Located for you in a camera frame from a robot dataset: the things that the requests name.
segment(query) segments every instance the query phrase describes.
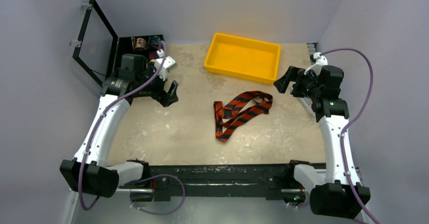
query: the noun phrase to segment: red and black striped fabric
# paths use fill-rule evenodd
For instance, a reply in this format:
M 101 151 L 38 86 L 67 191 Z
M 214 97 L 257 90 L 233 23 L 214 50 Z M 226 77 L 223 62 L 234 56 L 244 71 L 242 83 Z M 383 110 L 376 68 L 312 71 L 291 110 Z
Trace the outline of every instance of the red and black striped fabric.
M 261 98 L 262 102 L 255 101 L 255 98 Z M 253 100 L 255 105 L 240 112 L 250 100 Z M 273 96 L 260 91 L 244 92 L 236 96 L 225 107 L 223 107 L 222 102 L 215 101 L 213 107 L 214 119 L 216 121 L 216 138 L 222 142 L 226 142 L 237 127 L 259 114 L 268 114 L 268 110 L 272 104 Z

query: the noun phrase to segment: metal bracket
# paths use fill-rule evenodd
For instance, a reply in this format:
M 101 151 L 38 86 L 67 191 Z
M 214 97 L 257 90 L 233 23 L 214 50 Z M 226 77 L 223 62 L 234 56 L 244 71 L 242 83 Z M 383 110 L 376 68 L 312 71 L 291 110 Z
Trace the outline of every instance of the metal bracket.
M 74 39 L 70 42 L 69 46 L 74 46 L 76 48 L 80 47 L 82 45 L 82 41 Z
M 86 8 L 87 10 L 91 10 L 93 8 L 93 5 L 89 3 L 82 3 L 82 7 Z

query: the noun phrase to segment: wooden table surface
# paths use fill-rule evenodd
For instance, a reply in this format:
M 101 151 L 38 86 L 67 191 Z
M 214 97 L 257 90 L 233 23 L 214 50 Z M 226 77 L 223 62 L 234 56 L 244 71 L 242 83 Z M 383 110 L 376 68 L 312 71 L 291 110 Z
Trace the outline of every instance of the wooden table surface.
M 310 65 L 306 44 L 281 45 L 278 78 L 291 65 Z M 289 90 L 280 94 L 273 85 L 207 72 L 203 64 L 208 48 L 209 44 L 167 45 L 178 67 L 168 75 L 166 89 L 176 80 L 179 101 L 164 108 L 151 98 L 134 99 L 116 133 L 109 165 L 136 158 L 150 165 L 325 162 L 318 124 Z M 213 101 L 225 105 L 254 90 L 273 96 L 270 114 L 238 127 L 226 143 L 217 140 Z

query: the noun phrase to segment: yellow bin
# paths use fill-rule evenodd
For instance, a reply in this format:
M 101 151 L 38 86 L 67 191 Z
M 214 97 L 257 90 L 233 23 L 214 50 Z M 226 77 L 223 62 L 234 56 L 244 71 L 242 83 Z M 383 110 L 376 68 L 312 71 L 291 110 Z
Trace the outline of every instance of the yellow bin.
M 281 46 L 216 33 L 204 66 L 207 71 L 272 84 L 277 79 Z

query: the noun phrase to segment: striped necktie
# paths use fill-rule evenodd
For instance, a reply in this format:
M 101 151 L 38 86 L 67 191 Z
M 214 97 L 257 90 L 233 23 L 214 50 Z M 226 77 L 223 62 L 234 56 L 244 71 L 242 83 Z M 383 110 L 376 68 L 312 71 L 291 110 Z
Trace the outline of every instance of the striped necktie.
M 262 101 L 257 102 L 255 98 L 261 98 Z M 250 100 L 252 100 L 255 105 L 240 112 Z M 216 121 L 216 138 L 221 142 L 226 142 L 237 127 L 259 114 L 268 114 L 268 110 L 271 108 L 272 104 L 273 96 L 260 91 L 244 92 L 236 96 L 225 107 L 223 107 L 222 102 L 215 101 L 213 107 L 214 119 Z

